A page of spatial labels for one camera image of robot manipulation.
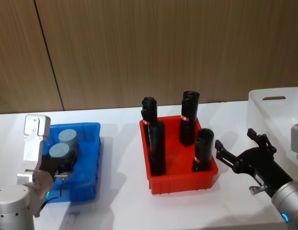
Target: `black cylinder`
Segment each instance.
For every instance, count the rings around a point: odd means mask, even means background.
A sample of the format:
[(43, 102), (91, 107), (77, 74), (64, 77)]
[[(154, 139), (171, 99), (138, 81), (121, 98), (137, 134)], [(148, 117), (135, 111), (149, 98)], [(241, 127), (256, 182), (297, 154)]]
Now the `black cylinder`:
[(195, 122), (200, 94), (194, 91), (185, 91), (182, 99), (181, 121), (179, 126), (179, 140), (185, 146), (195, 142)]
[(162, 121), (149, 126), (151, 174), (160, 176), (166, 172), (165, 125)]
[(142, 101), (143, 109), (141, 115), (143, 116), (144, 136), (147, 146), (150, 145), (148, 126), (157, 122), (157, 105), (153, 97), (145, 97)]
[(211, 169), (212, 147), (214, 132), (208, 128), (199, 130), (195, 142), (195, 156), (192, 163), (192, 171), (200, 172)]

